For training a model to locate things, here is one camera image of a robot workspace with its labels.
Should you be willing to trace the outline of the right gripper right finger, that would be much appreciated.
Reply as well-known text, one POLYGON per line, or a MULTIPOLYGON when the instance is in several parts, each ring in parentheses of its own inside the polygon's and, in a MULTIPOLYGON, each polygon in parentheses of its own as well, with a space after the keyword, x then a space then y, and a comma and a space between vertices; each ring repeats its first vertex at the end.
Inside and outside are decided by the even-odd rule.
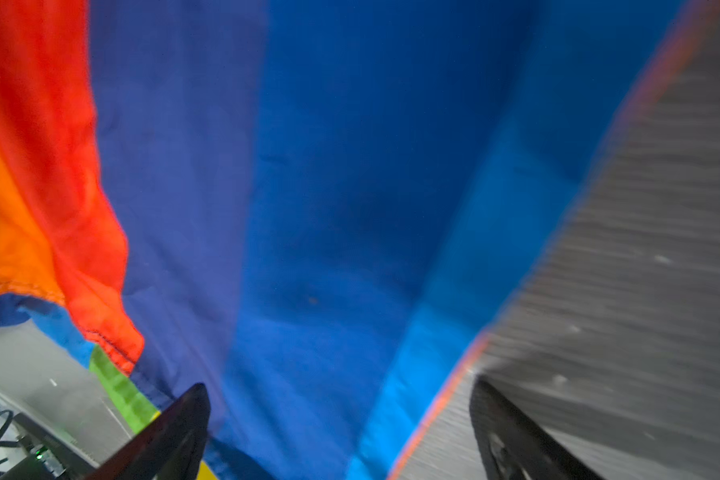
POLYGON ((602 479, 486 376, 478 376, 474 381, 469 414, 489 479, 602 479))

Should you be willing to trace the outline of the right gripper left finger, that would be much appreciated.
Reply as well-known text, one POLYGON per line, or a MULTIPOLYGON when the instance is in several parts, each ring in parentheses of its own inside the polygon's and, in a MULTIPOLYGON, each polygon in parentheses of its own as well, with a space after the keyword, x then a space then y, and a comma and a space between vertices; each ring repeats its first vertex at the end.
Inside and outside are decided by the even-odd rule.
POLYGON ((208 438, 210 411, 206 386, 194 384, 87 478, 197 478, 208 438))

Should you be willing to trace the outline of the rainbow coloured shorts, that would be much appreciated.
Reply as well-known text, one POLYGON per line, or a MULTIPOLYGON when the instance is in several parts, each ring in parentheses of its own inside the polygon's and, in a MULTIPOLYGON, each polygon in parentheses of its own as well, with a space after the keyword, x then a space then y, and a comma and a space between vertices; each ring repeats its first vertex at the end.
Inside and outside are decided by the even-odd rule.
POLYGON ((392 479, 712 1, 0 1, 0 327, 215 479, 392 479))

